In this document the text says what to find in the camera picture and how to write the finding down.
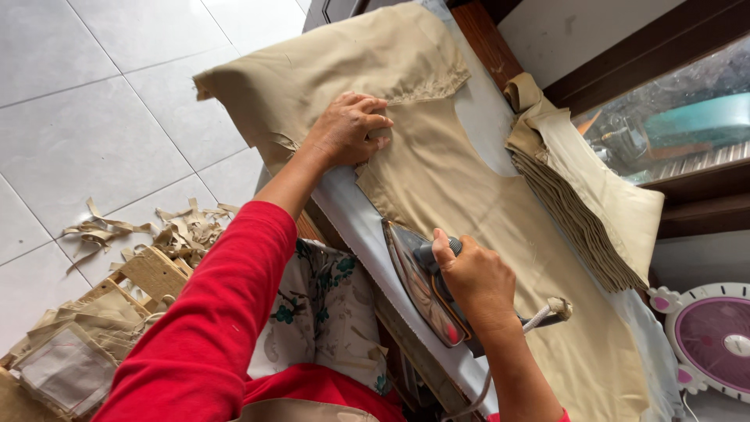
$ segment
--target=fan grille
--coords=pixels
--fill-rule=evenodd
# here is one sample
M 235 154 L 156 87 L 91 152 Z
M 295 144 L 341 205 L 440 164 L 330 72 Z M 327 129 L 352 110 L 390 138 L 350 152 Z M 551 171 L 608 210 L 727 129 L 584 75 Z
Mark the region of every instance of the fan grille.
M 714 297 L 683 310 L 675 323 L 677 343 L 703 373 L 744 393 L 750 393 L 750 357 L 731 353 L 724 340 L 731 334 L 750 338 L 750 300 Z

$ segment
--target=person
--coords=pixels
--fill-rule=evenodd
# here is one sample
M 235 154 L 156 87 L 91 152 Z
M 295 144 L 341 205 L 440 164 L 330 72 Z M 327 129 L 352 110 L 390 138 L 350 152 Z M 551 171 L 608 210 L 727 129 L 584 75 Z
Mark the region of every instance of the person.
M 271 413 L 261 420 L 293 420 L 284 412 L 297 402 L 315 409 L 299 420 L 322 420 L 331 407 L 364 415 L 346 420 L 404 420 L 393 392 L 380 396 L 326 366 L 300 363 L 257 379 L 247 374 L 295 250 L 295 220 L 327 170 L 367 161 L 388 145 L 386 137 L 366 139 L 369 131 L 393 126 L 373 113 L 386 105 L 383 99 L 346 92 L 328 106 L 297 153 L 241 208 L 178 300 L 122 362 L 94 422 L 224 422 L 240 417 L 243 406 L 280 398 L 286 404 L 264 408 Z M 434 238 L 445 282 L 487 352 L 499 418 L 569 420 L 525 342 L 513 310 L 513 271 L 471 237 L 460 238 L 458 257 L 445 232 L 435 229 Z

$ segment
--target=red shirt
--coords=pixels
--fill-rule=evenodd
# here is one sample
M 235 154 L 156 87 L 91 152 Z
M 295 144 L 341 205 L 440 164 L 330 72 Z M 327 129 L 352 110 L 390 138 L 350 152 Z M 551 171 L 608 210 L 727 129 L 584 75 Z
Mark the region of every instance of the red shirt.
M 404 421 L 393 392 L 381 397 L 324 366 L 301 363 L 256 380 L 247 375 L 296 237 L 283 209 L 246 203 L 179 300 L 117 369 L 93 421 L 226 422 L 243 405 L 278 397 L 358 408 L 380 422 Z

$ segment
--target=white power cord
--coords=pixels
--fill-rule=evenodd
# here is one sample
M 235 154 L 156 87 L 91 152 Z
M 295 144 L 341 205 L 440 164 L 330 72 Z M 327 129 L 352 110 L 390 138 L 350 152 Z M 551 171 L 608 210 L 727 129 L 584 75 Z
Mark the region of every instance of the white power cord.
M 700 421 L 698 420 L 698 416 L 695 416 L 695 413 L 693 413 L 693 409 L 691 409 L 691 408 L 690 408 L 690 406 L 688 406 L 688 394 L 690 394 L 690 393 L 688 393 L 688 392 L 686 391 L 686 392 L 685 392 L 685 395 L 684 395 L 684 396 L 682 396 L 682 397 L 683 397 L 683 398 L 682 398 L 682 403 L 683 403 L 683 405 L 685 405 L 685 407 L 686 407 L 686 408 L 688 408 L 688 410 L 690 411 L 690 414 L 692 414 L 692 415 L 693 415 L 693 419 L 695 419 L 695 422 L 700 422 Z
M 544 308 L 541 309 L 541 311 L 537 312 L 536 315 L 534 315 L 534 318 L 531 318 L 529 322 L 525 323 L 525 325 L 523 326 L 524 328 L 523 333 L 526 334 L 529 331 L 531 331 L 534 327 L 539 325 L 539 323 L 542 322 L 543 319 L 545 319 L 545 316 L 549 315 L 550 310 L 551 310 L 551 307 L 549 305 L 546 305 Z M 474 400 L 474 402 L 470 404 L 469 407 L 465 408 L 464 410 L 459 411 L 458 413 L 444 415 L 440 419 L 440 422 L 447 422 L 448 420 L 451 420 L 451 419 L 455 420 L 458 417 L 467 415 L 475 411 L 476 409 L 478 409 L 481 403 L 484 402 L 485 397 L 487 397 L 487 392 L 490 390 L 491 380 L 492 380 L 492 374 L 489 371 L 487 371 L 487 378 L 484 379 L 484 387 L 481 389 L 481 393 L 479 394 L 479 397 L 477 397 L 477 399 Z

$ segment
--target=hand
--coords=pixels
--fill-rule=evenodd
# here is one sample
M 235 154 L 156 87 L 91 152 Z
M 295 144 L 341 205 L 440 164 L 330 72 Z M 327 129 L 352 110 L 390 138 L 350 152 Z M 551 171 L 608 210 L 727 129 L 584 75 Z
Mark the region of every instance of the hand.
M 471 236 L 462 236 L 461 253 L 456 257 L 442 229 L 433 232 L 432 252 L 451 295 L 469 319 L 474 331 L 504 330 L 521 323 L 513 309 L 515 273 L 495 251 L 477 244 Z
M 339 95 L 315 122 L 298 154 L 319 154 L 326 168 L 367 161 L 391 141 L 387 137 L 365 139 L 373 129 L 393 126 L 389 118 L 371 114 L 386 105 L 386 100 L 354 91 Z

